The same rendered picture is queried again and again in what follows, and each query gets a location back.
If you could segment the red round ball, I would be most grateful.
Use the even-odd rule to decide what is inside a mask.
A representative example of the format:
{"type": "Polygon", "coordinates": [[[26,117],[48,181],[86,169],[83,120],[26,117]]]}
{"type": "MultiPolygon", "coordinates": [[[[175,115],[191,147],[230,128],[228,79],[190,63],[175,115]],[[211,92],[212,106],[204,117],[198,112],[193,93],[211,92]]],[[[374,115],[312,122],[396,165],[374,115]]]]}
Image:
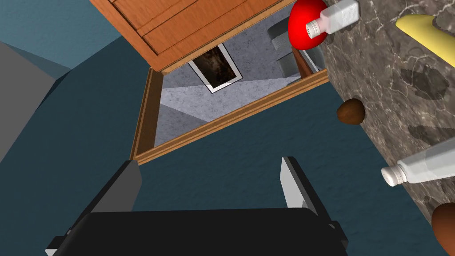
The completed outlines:
{"type": "Polygon", "coordinates": [[[291,9],[288,19],[288,37],[291,45],[299,50],[308,50],[320,45],[327,37],[323,32],[315,38],[310,38],[306,24],[320,17],[327,5],[323,0],[297,0],[291,9]]]}

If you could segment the large brown round fruit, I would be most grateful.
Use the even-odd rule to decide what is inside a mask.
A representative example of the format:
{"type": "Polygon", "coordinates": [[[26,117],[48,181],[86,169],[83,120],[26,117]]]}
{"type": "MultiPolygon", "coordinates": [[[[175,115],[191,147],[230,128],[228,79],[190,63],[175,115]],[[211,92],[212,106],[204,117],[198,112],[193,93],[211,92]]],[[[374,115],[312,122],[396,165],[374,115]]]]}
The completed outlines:
{"type": "Polygon", "coordinates": [[[434,209],[431,217],[434,235],[449,256],[455,256],[455,202],[434,209]]]}

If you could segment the orange-brown wooden door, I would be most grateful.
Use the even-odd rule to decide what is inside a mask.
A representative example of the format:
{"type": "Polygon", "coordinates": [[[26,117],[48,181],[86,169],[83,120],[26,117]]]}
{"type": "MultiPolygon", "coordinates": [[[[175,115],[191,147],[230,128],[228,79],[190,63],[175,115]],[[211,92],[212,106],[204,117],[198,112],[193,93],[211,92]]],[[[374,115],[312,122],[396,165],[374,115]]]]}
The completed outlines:
{"type": "Polygon", "coordinates": [[[169,73],[295,0],[90,0],[157,72],[169,73]]]}

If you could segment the clear bottle with white cap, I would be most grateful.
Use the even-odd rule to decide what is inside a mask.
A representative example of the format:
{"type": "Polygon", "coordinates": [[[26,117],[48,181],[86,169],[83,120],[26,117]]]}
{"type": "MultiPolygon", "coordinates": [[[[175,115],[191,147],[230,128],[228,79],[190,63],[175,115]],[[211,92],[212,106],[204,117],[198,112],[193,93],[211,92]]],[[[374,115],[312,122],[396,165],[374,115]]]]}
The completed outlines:
{"type": "Polygon", "coordinates": [[[455,137],[397,161],[381,169],[392,187],[403,183],[422,183],[455,176],[455,137]]]}

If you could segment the yellow banana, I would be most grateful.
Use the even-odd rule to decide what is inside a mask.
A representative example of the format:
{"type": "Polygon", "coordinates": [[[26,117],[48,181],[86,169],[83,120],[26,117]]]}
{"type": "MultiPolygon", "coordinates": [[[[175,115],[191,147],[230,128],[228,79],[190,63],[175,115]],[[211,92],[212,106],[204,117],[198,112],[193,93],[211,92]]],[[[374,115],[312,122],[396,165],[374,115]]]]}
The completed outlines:
{"type": "Polygon", "coordinates": [[[397,19],[396,26],[455,68],[455,36],[433,25],[434,16],[410,14],[397,19]]]}

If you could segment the white square bottle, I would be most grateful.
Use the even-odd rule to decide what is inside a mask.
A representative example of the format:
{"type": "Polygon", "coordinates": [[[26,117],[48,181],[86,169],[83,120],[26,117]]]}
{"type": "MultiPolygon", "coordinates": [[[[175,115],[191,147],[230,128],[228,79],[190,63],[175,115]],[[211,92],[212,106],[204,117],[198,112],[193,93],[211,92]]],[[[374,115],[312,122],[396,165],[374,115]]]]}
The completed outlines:
{"type": "Polygon", "coordinates": [[[356,0],[341,0],[320,12],[320,17],[306,24],[309,38],[322,33],[333,34],[360,18],[359,3],[356,0]]]}

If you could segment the grey chair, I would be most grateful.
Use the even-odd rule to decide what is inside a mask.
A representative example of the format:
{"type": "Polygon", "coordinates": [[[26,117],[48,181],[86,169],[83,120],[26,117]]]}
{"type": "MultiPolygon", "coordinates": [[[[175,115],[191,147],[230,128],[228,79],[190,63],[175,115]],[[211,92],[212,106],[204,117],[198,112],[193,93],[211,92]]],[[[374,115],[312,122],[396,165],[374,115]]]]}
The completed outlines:
{"type": "Polygon", "coordinates": [[[289,18],[286,17],[267,30],[275,50],[290,50],[276,61],[283,77],[287,78],[296,74],[304,77],[306,74],[314,74],[325,69],[323,51],[320,46],[308,50],[291,50],[288,38],[288,20],[289,18]]]}

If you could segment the dark picture with white frame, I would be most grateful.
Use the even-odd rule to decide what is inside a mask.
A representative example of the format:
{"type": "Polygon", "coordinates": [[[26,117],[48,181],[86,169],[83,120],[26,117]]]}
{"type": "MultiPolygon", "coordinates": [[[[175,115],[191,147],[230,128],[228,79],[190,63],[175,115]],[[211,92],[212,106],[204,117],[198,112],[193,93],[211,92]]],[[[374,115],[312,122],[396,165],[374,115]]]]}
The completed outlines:
{"type": "Polygon", "coordinates": [[[188,62],[210,93],[243,79],[223,43],[188,62]]]}

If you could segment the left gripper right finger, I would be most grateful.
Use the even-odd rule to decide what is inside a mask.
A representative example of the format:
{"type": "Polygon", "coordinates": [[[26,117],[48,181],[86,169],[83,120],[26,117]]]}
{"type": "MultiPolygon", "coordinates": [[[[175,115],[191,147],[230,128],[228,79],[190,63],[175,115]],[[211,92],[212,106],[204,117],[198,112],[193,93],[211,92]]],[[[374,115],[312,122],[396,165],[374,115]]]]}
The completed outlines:
{"type": "Polygon", "coordinates": [[[323,219],[330,216],[316,190],[294,157],[283,157],[280,182],[288,208],[308,208],[323,219]]]}

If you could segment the small brown round fruit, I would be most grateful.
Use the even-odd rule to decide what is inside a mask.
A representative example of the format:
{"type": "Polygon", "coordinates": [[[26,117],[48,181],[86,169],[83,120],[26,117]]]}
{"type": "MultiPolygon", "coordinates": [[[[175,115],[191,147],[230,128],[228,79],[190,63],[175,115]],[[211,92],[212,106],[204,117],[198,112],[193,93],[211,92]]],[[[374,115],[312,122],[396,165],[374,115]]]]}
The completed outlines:
{"type": "Polygon", "coordinates": [[[342,123],[360,125],[364,121],[366,111],[359,99],[351,98],[340,105],[336,114],[338,120],[342,123]]]}

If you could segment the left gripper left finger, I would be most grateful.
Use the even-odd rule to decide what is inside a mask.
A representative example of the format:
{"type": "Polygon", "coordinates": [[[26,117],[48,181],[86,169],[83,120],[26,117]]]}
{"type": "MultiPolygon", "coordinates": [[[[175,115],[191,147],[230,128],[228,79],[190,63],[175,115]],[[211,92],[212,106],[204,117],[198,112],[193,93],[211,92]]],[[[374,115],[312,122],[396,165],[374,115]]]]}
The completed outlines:
{"type": "Polygon", "coordinates": [[[143,180],[138,163],[127,160],[84,209],[92,212],[129,212],[137,198],[143,180]]]}

